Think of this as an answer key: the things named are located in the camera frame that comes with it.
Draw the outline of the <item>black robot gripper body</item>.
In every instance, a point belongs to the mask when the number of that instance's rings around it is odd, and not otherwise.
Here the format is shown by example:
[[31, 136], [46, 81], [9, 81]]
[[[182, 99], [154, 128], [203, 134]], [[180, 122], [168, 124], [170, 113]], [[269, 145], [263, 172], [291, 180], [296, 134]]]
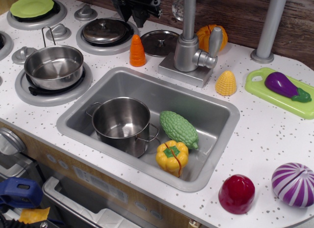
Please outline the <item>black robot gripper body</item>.
[[149, 15], [155, 17], [160, 17], [162, 15], [162, 9], [160, 8], [160, 0], [111, 0], [114, 7], [118, 4], [128, 4], [133, 7], [133, 9], [143, 9], [146, 10]]

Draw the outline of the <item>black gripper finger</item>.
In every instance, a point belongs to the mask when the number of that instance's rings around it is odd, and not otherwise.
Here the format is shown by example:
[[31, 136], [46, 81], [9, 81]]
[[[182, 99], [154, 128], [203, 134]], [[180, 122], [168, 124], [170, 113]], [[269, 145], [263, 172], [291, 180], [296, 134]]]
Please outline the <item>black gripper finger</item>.
[[120, 15], [120, 17], [127, 22], [132, 15], [133, 7], [128, 4], [118, 4], [115, 5], [115, 8]]
[[136, 23], [138, 28], [142, 28], [146, 20], [150, 17], [149, 13], [143, 9], [133, 9], [132, 10], [132, 17]]

